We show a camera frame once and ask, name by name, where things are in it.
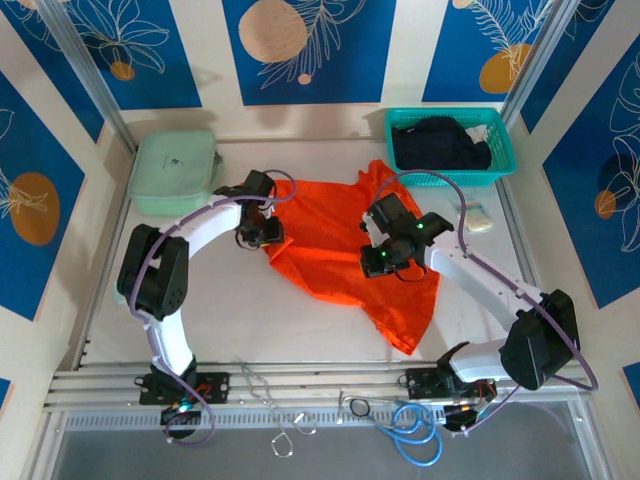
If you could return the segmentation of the orange t-shirt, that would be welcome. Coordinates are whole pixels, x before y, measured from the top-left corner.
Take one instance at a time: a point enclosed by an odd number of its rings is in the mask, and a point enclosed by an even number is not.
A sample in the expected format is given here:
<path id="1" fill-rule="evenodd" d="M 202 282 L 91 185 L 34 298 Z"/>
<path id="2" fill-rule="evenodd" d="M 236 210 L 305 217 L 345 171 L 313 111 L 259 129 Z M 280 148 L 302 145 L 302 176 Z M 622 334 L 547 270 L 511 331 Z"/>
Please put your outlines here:
<path id="1" fill-rule="evenodd" d="M 279 180 L 277 205 L 285 240 L 266 247 L 270 265 L 316 299 L 360 308 L 385 340 L 410 355 L 418 347 L 436 307 L 440 276 L 416 264 L 395 275 L 368 279 L 360 249 L 368 244 L 359 224 L 392 170 L 373 160 L 353 184 Z"/>

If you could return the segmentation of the plastic bag with beige contents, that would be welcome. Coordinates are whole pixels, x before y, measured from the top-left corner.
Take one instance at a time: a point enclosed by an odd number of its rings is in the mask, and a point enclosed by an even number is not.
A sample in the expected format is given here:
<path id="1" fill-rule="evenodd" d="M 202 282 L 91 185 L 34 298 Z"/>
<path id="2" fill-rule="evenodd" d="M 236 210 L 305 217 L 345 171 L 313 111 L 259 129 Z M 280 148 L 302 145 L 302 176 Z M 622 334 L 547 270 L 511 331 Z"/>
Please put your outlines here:
<path id="1" fill-rule="evenodd" d="M 466 193 L 464 201 L 461 201 L 458 195 L 452 195 L 449 198 L 449 203 L 456 216 L 454 225 L 459 227 L 461 218 L 464 218 L 465 232 L 479 234 L 493 227 L 494 222 L 481 201 L 481 197 L 476 193 Z"/>

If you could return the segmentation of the mint green storage case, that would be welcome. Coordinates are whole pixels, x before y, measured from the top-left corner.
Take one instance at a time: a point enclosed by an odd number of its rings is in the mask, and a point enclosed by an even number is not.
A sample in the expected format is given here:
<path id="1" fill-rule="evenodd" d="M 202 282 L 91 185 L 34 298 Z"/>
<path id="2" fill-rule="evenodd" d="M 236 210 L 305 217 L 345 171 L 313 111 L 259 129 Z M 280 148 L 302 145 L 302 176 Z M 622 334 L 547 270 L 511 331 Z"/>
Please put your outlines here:
<path id="1" fill-rule="evenodd" d="M 142 215 L 183 216 L 203 206 L 217 188 L 219 165 L 211 132 L 154 132 L 140 143 L 128 193 Z"/>

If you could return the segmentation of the dark navy t-shirt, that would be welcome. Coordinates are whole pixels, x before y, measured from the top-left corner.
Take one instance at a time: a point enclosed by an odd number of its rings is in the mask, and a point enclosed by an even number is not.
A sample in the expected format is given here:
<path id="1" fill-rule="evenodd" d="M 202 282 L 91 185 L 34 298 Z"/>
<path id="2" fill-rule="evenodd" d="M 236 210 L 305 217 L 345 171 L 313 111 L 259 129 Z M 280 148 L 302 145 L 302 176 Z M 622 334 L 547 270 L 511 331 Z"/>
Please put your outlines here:
<path id="1" fill-rule="evenodd" d="M 392 127 L 396 166 L 401 170 L 488 170 L 492 153 L 454 118 L 432 116 L 406 128 Z"/>

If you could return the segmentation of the teal plastic basket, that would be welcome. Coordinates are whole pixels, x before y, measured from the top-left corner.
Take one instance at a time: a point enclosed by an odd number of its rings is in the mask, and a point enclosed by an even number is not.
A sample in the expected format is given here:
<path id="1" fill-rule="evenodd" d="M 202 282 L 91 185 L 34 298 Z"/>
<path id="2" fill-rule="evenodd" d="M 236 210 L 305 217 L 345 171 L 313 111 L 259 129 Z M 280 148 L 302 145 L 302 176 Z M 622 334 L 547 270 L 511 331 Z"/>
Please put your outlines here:
<path id="1" fill-rule="evenodd" d="M 391 128 L 406 128 L 432 116 L 454 118 L 465 129 L 481 124 L 489 128 L 488 145 L 492 163 L 488 170 L 401 170 L 396 166 L 391 142 Z M 391 108 L 385 113 L 385 137 L 392 170 L 400 173 L 400 181 L 407 186 L 443 186 L 446 177 L 460 187 L 485 187 L 516 170 L 516 160 L 506 127 L 498 111 L 488 107 L 407 107 Z"/>

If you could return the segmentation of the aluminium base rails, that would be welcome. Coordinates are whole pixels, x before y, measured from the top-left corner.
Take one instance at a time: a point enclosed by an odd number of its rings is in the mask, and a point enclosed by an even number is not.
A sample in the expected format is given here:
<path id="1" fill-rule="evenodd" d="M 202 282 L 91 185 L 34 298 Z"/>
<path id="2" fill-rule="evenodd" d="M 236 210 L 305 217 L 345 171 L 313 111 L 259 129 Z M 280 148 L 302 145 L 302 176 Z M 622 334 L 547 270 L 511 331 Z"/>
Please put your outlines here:
<path id="1" fill-rule="evenodd" d="M 249 394 L 242 368 L 264 378 L 282 407 L 335 406 L 341 392 L 380 398 L 406 398 L 398 378 L 409 368 L 434 367 L 434 362 L 204 362 L 200 372 L 229 374 L 227 406 L 251 408 L 260 403 Z M 140 387 L 135 379 L 147 374 L 147 363 L 96 364 L 74 371 L 56 371 L 45 395 L 45 412 L 135 409 Z"/>

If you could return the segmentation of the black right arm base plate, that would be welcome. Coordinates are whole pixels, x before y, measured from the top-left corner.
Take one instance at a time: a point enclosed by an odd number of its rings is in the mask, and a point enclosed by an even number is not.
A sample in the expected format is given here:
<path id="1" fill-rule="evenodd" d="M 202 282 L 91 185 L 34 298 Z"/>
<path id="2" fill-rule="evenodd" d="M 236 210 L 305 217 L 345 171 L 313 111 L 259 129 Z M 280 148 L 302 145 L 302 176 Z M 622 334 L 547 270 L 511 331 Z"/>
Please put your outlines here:
<path id="1" fill-rule="evenodd" d="M 436 367 L 408 368 L 397 383 L 411 400 L 448 398 L 451 393 L 445 375 Z"/>

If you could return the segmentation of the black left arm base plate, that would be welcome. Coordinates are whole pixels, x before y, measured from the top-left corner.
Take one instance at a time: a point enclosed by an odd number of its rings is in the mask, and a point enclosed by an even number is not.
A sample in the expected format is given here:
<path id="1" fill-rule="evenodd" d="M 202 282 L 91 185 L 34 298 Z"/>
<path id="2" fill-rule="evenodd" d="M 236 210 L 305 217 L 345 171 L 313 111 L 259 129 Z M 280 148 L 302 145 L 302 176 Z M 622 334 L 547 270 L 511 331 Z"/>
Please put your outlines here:
<path id="1" fill-rule="evenodd" d="M 186 382 L 208 403 L 224 404 L 229 394 L 230 375 L 226 372 L 196 372 L 187 375 Z M 148 373 L 134 379 L 140 389 L 141 405 L 169 405 L 188 400 L 196 401 L 173 377 L 160 373 Z"/>

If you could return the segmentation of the aluminium frame post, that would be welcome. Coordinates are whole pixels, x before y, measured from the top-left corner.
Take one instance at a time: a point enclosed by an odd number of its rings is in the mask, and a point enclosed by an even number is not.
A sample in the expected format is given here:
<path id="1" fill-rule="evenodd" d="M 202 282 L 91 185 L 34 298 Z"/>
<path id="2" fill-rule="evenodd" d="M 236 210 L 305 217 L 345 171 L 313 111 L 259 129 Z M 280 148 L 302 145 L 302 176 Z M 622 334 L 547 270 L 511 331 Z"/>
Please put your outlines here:
<path id="1" fill-rule="evenodd" d="M 541 26 L 529 55 L 501 109 L 501 118 L 507 130 L 514 125 L 525 101 L 546 67 L 558 42 L 573 17 L 581 0 L 553 0 L 551 11 Z"/>
<path id="2" fill-rule="evenodd" d="M 38 13 L 103 119 L 130 154 L 137 151 L 120 108 L 83 39 L 58 0 L 34 0 Z"/>

